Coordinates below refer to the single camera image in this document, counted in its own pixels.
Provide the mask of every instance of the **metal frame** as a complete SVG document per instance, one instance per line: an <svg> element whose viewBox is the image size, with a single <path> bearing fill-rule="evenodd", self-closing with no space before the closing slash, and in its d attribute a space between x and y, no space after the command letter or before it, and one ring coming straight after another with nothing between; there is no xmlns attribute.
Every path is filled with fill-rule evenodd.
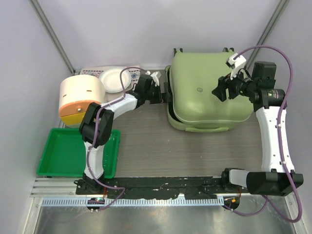
<svg viewBox="0 0 312 234"><path fill-rule="evenodd" d="M33 204L31 205L28 218L26 221L24 234L34 234L37 220L39 217L41 205L42 205L43 198L42 197L36 197L33 198Z"/></svg>
<svg viewBox="0 0 312 234"><path fill-rule="evenodd" d="M281 15L283 14L286 6L288 5L290 0L280 0L279 3L277 4L276 8L273 11L273 14L271 15L269 22L267 23L261 37L259 38L258 42L256 45L263 45L267 38L269 37L270 33L272 32L274 26L276 25L277 21L279 20L279 18L281 17ZM247 64L246 67L247 69L249 69L252 65L252 63L254 62L255 58L257 57L258 53L259 53L260 49L254 49L252 54L250 55L250 57L247 60Z"/></svg>
<svg viewBox="0 0 312 234"><path fill-rule="evenodd" d="M62 59L64 60L67 68L69 69L70 73L72 75L75 74L75 70L69 60L69 58L67 57L65 50L63 49L57 35L55 34L49 20L47 19L43 9L41 8L38 0L29 0L29 2L31 3L34 11L36 12L37 16L39 17L43 27L45 28L46 32L48 33L48 35L50 36L52 43L55 45L57 51L59 52L59 55L62 57Z"/></svg>
<svg viewBox="0 0 312 234"><path fill-rule="evenodd" d="M286 196L285 201L287 204L287 208L289 210L289 214L291 215L291 218L295 219L298 215L298 206L294 194L291 193L288 196ZM308 221L308 219L305 217L305 214L303 213L301 220L293 224L293 227L297 234L311 233L311 230L308 230L306 221Z"/></svg>
<svg viewBox="0 0 312 234"><path fill-rule="evenodd" d="M36 178L30 197L78 196L77 179L81 178Z"/></svg>
<svg viewBox="0 0 312 234"><path fill-rule="evenodd" d="M104 207L113 199L106 198L106 204L89 204L90 198L96 197L88 195L85 197L45 197L42 207ZM180 194L176 199L156 200L156 199L118 199L111 207L159 207L159 206L223 206L222 196L210 199L190 199L186 200L184 194Z"/></svg>

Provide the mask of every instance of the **white paper plate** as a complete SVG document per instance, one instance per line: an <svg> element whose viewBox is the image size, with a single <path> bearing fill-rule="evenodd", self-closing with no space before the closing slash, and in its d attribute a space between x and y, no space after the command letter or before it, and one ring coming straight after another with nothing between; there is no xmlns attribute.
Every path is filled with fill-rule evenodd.
<svg viewBox="0 0 312 234"><path fill-rule="evenodd" d="M118 93L122 91L120 83L120 72L123 68L112 68L99 75L107 93ZM131 74L128 70L122 73L122 82L125 88L131 84Z"/></svg>

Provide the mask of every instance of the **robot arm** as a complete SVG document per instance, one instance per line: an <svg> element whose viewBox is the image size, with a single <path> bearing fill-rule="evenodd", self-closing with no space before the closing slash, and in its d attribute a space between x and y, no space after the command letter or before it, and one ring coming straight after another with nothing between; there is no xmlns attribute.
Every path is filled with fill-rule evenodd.
<svg viewBox="0 0 312 234"><path fill-rule="evenodd" d="M227 65L233 68L232 72L219 78L218 86L212 94L225 101L226 89L228 89L229 99L234 99L238 95L249 98L260 125L263 158L261 172L225 169L222 173L223 186L229 188L242 186L251 194L286 196L292 192L292 188L282 164L287 164L288 172L296 187L303 183L303 176L295 174L290 158L285 128L286 109L282 111L281 126L279 126L282 132L285 161L282 162L280 157L277 115L285 92L274 88L276 65L271 62L256 62L252 76L244 78L243 73L240 73L241 66L244 64L243 56L237 58L237 65L234 59L236 56L237 54L233 55L227 61Z"/></svg>
<svg viewBox="0 0 312 234"><path fill-rule="evenodd" d="M89 154L89 163L92 168L92 172L96 179L103 182L104 170L103 170L103 151L105 143L109 140L111 135L113 120L118 116L134 110L149 100L151 104L161 103L161 93L159 86L160 73L153 73L151 75L142 74L138 79L138 82L134 90L131 90L125 95L125 98L119 102L111 101L108 103L91 103L85 113L82 123L79 128L79 132L82 135L86 147L86 153L90 146L92 146L93 138L95 134L95 118L101 108L101 106L108 105L103 109L99 115L100 121L98 123L98 131L96 142L94 147L91 148ZM82 179L75 181L77 184L76 194L92 194L100 193L102 187L93 179L89 172L89 168L86 163L86 168Z"/></svg>

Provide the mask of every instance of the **wooden surface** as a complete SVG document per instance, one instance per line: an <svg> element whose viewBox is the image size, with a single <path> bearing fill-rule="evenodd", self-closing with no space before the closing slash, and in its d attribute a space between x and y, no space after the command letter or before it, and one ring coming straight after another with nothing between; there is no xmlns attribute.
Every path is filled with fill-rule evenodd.
<svg viewBox="0 0 312 234"><path fill-rule="evenodd" d="M254 113L226 132L189 133L169 124L165 104L146 102L114 120L113 129L121 131L118 177L220 176L226 167L261 169L261 135Z"/></svg>

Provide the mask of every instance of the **cable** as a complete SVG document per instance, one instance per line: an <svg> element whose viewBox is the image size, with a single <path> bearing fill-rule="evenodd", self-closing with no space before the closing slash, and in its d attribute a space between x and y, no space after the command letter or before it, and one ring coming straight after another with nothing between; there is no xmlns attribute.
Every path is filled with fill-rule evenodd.
<svg viewBox="0 0 312 234"><path fill-rule="evenodd" d="M242 193L240 192L240 189L237 189L237 192L239 194L238 199L240 199L240 197L242 196Z"/></svg>
<svg viewBox="0 0 312 234"><path fill-rule="evenodd" d="M247 214L247 213L243 213L243 212L240 212L240 211L233 210L233 209L231 209L231 206L224 205L223 207L225 207L229 211L231 211L231 212L233 212L235 214L241 215L241 216L253 216L253 215L257 215L257 214L261 213L264 210L264 208L267 206L267 204L268 204L268 201L265 200L263 207L260 210L258 210L257 212L251 213L251 214Z"/></svg>
<svg viewBox="0 0 312 234"><path fill-rule="evenodd" d="M282 162L285 162L285 156L284 156L284 151L283 151L283 140L282 140L282 132L281 132L281 127L280 127L280 124L281 124L281 117L282 117L282 111L285 107L285 104L286 104L286 101L288 99L288 96L289 96L289 92L292 88L292 85L293 85L293 66L292 66L292 63L290 61L290 59L287 57L287 55L284 54L284 52L282 52L281 50L273 47L273 46L268 46L268 45L256 45L256 46L252 46L252 47L249 47L247 48L246 50L243 50L242 52L238 53L235 57L234 57L234 60L237 59L239 56L241 56L242 54L246 53L247 51L250 51L250 50L253 50L253 49L256 49L256 48L267 48L267 49L271 49L271 50L274 50L276 52L278 52L281 56L284 57L284 59L286 60L287 64L288 64L288 67L289 67L289 72L290 72L290 77L289 77L289 83L288 83L288 87L287 87L287 90L286 90L286 93L285 93L285 97L284 97L284 100L278 110L278 114L277 114L277 126L279 126L277 128L277 135L278 135L278 146L279 146L279 151L280 151L280 156L281 156L281 161ZM273 207L273 209L283 218L285 219L286 221L288 222L291 222L291 223L296 223L298 222L301 217L302 217L302 204L301 204L301 201L300 201L300 197L299 197L299 194L298 194L298 191L296 189L296 186L293 182L293 178L291 176L291 174L289 173L288 171L288 168L287 168L287 165L282 163L282 166L283 166L283 169L287 175L287 178L289 180L289 183L291 184L291 187L292 187L292 190L293 190L293 193L295 195L295 198L296 198L296 201L297 201L297 205L298 205L298 216L297 218L295 219L289 219L288 217L286 217L275 205L274 203L265 195L263 195L264 199L266 200L266 202L270 203L270 205ZM247 216L247 214L244 214L242 212L235 212L236 214L239 214L239 215L244 215L244 216Z"/></svg>
<svg viewBox="0 0 312 234"><path fill-rule="evenodd" d="M240 74L240 72L241 72L242 70L246 73L246 75L247 75L247 77L248 77L249 79L251 79L251 78L252 78L252 77L250 76L250 74L249 74L248 70L247 70L245 67L243 67L243 68L239 69L239 70L238 70L238 72L237 72L237 74L239 75L239 74Z"/></svg>

